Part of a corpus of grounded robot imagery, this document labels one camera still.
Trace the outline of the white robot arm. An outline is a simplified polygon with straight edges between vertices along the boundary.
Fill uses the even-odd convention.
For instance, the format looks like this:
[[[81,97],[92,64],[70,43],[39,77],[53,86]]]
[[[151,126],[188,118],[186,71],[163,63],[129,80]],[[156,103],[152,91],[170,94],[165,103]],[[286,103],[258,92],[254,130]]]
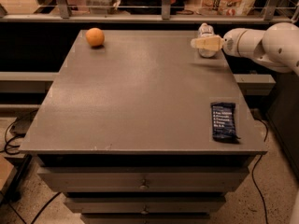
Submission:
[[[206,58],[223,49],[227,55],[248,58],[270,70],[299,76],[299,28],[292,23],[276,23],[267,30],[234,28],[224,36],[215,35],[213,27],[203,23],[191,46]]]

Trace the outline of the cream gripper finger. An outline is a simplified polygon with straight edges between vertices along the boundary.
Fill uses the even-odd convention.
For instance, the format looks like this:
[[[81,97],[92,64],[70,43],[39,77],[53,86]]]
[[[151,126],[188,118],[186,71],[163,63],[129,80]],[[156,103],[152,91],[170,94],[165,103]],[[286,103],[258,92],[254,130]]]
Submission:
[[[206,49],[212,51],[218,51],[222,49],[224,39],[219,35],[206,36],[194,38],[191,41],[191,46],[195,49]]]

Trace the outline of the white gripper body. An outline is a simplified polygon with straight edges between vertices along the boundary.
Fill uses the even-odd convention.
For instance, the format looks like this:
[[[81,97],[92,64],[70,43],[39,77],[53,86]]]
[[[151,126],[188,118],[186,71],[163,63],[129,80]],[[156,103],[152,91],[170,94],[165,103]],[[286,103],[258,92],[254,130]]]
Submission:
[[[230,56],[234,57],[243,57],[244,54],[241,52],[240,48],[240,42],[242,36],[247,32],[248,30],[245,28],[236,28],[232,29],[229,32],[227,32],[223,39],[223,51]]]

